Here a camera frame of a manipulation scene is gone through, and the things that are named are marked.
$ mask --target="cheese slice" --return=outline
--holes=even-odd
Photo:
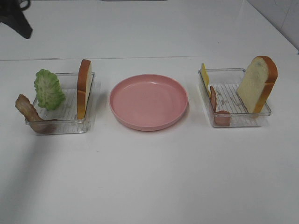
[[[210,88],[209,88],[210,79],[209,79],[209,75],[208,75],[208,73],[206,71],[206,67],[205,67],[204,63],[201,64],[201,76],[202,76],[202,79],[204,80],[204,84],[206,86],[206,90],[209,93],[209,97],[211,97],[211,92],[210,92]]]

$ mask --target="pink plate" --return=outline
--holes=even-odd
[[[118,83],[110,107],[119,122],[140,131],[156,131],[176,123],[188,106],[183,86],[161,75],[138,75]]]

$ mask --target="bacon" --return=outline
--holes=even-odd
[[[33,107],[33,105],[30,103],[29,99],[24,96],[23,94],[20,94],[15,102],[15,107],[18,109],[18,111],[24,115],[27,121],[31,122],[30,127],[37,133],[46,134],[46,133],[52,133],[56,129],[55,124],[33,124],[32,122],[36,121],[45,121],[43,120],[38,113],[36,112],[36,109]]]
[[[216,97],[216,91],[214,90],[213,86],[210,86],[211,89],[211,102],[212,102],[212,108],[213,111],[215,112],[215,114],[227,114],[227,116],[215,116],[214,115],[214,122],[215,124],[217,124],[218,126],[230,126],[230,113],[228,111],[217,111],[216,112],[216,108],[217,108],[217,97]]]

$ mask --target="clear plastic container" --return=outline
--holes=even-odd
[[[207,69],[210,85],[214,87],[217,97],[217,108],[214,112],[209,93],[204,85],[201,70],[199,89],[205,102],[206,111],[213,127],[257,127],[262,126],[265,118],[271,115],[271,109],[266,103],[260,113],[248,113],[237,94],[245,69]]]
[[[35,107],[38,115],[47,121],[29,122],[25,120],[26,125],[30,125],[37,135],[85,133],[91,127],[95,117],[94,72],[92,76],[86,114],[83,119],[77,119],[78,73],[57,73],[61,89],[65,94],[65,100],[57,109],[47,111],[38,106],[38,100],[35,98],[33,107]]]

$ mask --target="white tabletop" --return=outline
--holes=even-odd
[[[33,135],[14,101],[33,100],[40,68],[76,72],[80,60],[0,62],[0,223],[298,223],[299,66],[272,58],[279,78],[263,127],[211,127],[197,87],[202,62],[246,67],[251,57],[97,59],[94,125],[51,136]],[[186,88],[189,110],[174,126],[145,133],[114,118],[111,89],[143,73]]]
[[[1,224],[298,223],[297,50],[247,1],[33,1],[25,15],[29,40],[0,24]],[[279,71],[266,125],[211,127],[201,63],[246,68],[257,55]],[[82,58],[99,90],[92,128],[35,136],[16,98],[34,99],[41,68],[77,72]],[[174,126],[145,133],[114,118],[110,91],[144,73],[186,88]]]
[[[0,24],[0,60],[292,54],[245,0],[32,1],[24,39]]]

